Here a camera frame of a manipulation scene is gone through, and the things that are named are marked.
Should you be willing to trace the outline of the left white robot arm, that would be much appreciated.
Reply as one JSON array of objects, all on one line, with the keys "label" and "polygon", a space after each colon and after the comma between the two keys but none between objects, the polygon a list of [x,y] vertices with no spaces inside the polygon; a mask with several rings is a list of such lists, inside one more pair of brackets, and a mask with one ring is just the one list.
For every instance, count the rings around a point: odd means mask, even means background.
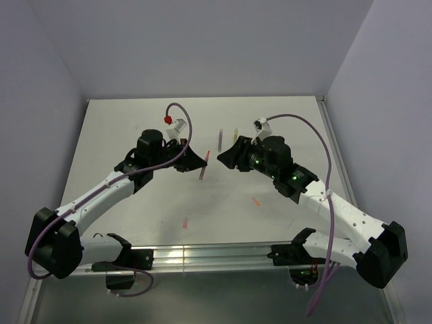
[{"label": "left white robot arm", "polygon": [[80,265],[100,263],[108,269],[132,266],[132,245],[117,234],[89,241],[82,234],[117,203],[136,194],[153,179],[154,171],[174,168],[178,172],[207,166],[190,147],[189,141],[165,141],[158,130],[145,130],[125,159],[95,188],[71,203],[39,210],[32,221],[25,247],[29,275],[39,279],[36,263],[48,276],[63,279]]}]

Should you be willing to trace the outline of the purple highlighter pen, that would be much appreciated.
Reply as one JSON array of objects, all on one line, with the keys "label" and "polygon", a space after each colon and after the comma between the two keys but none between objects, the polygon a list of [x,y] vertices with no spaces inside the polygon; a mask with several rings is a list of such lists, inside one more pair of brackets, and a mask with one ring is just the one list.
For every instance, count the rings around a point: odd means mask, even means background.
[{"label": "purple highlighter pen", "polygon": [[223,129],[220,128],[219,133],[218,133],[218,143],[217,143],[217,152],[218,153],[222,152],[222,146],[223,146]]}]

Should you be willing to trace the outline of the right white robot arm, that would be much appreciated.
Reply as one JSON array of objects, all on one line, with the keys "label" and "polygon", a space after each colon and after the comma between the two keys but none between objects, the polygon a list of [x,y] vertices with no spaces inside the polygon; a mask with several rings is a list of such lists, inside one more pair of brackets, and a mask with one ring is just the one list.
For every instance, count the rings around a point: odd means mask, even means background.
[{"label": "right white robot arm", "polygon": [[329,237],[306,227],[289,244],[275,244],[267,255],[275,266],[305,265],[331,261],[351,267],[372,286],[383,289],[406,262],[408,249],[404,228],[367,215],[325,188],[313,172],[295,163],[281,136],[253,142],[241,136],[217,157],[229,169],[255,170],[272,179],[275,189],[297,205],[306,207],[340,230],[344,238]]}]

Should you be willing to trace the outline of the red highlighter pen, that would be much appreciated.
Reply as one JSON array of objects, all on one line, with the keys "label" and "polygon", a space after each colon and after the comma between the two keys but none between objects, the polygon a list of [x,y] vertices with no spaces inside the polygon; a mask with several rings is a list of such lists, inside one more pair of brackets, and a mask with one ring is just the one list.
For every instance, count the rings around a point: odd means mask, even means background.
[{"label": "red highlighter pen", "polygon": [[208,150],[207,153],[206,153],[206,155],[205,155],[205,163],[206,163],[206,164],[205,164],[204,167],[201,168],[200,175],[199,175],[199,177],[198,177],[198,179],[199,179],[200,181],[202,181],[203,178],[204,178],[205,170],[206,170],[207,165],[208,165],[208,162],[209,162],[209,156],[210,156],[210,150]]}]

